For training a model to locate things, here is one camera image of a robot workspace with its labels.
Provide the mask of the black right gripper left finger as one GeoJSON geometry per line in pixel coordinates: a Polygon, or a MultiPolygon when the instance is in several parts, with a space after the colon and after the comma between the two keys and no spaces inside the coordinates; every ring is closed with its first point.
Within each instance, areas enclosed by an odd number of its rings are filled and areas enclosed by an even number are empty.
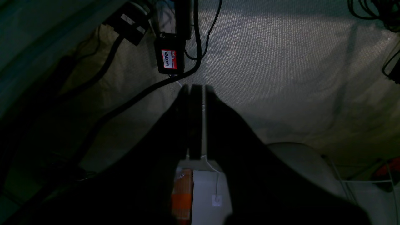
{"type": "Polygon", "coordinates": [[[149,132],[115,164],[34,209],[23,225],[177,225],[176,169],[202,142],[201,85],[185,85],[149,132]]]}

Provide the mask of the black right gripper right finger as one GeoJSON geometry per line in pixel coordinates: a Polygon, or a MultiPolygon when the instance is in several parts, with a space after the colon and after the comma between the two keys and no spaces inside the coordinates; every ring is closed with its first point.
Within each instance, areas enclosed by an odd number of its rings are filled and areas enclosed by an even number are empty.
{"type": "Polygon", "coordinates": [[[205,87],[207,155],[223,170],[233,212],[226,225],[370,225],[367,213],[307,180],[205,87]]]}

